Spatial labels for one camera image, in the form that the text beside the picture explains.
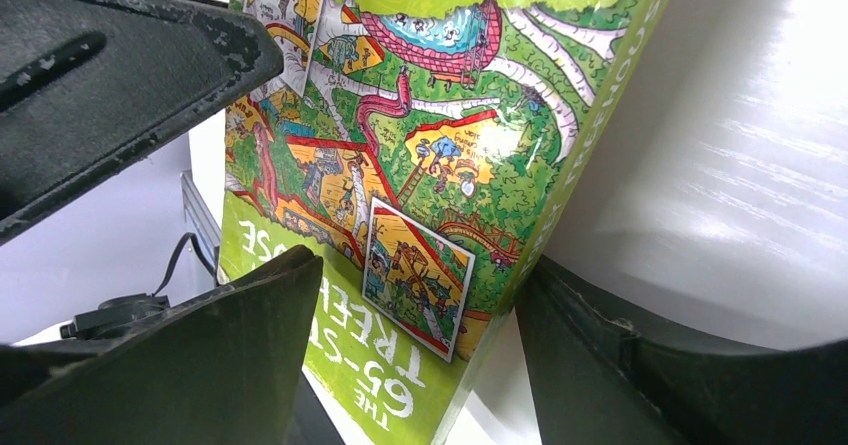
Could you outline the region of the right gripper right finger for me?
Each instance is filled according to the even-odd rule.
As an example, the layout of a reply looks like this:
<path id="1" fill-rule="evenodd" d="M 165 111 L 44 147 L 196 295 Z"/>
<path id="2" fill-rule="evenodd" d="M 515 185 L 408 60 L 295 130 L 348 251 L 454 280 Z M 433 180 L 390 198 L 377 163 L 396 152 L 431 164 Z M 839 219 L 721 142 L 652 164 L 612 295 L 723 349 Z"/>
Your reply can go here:
<path id="1" fill-rule="evenodd" d="M 549 258 L 517 305 L 545 444 L 843 444 L 847 343 L 780 351 L 692 329 Z"/>

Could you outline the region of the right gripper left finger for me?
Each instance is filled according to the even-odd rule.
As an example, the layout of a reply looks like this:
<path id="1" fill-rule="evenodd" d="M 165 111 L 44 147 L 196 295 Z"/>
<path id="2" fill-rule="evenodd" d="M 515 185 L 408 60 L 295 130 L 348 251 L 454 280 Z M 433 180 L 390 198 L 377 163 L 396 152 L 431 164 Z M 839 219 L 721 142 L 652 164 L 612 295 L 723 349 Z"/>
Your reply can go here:
<path id="1" fill-rule="evenodd" d="M 1 349 L 5 444 L 281 444 L 323 260 L 295 246 L 116 337 Z"/>

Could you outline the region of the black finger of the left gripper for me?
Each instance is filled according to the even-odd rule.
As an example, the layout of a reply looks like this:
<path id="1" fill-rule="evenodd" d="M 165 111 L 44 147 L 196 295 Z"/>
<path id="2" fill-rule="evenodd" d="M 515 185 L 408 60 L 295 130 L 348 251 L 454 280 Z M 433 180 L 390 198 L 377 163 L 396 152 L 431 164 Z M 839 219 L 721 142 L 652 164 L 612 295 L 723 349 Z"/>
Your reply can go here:
<path id="1" fill-rule="evenodd" d="M 9 242 L 277 75 L 214 0 L 1 0 L 1 239 Z"/>

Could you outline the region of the lime green Treehouse book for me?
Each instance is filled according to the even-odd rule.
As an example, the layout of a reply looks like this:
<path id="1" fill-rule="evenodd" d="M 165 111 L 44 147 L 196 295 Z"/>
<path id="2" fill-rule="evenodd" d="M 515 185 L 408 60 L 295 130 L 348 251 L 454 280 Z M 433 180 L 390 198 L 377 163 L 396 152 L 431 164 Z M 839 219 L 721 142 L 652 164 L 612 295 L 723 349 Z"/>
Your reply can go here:
<path id="1" fill-rule="evenodd" d="M 226 112 L 220 276 L 303 245 L 304 364 L 441 444 L 668 0 L 230 0 L 284 56 Z"/>

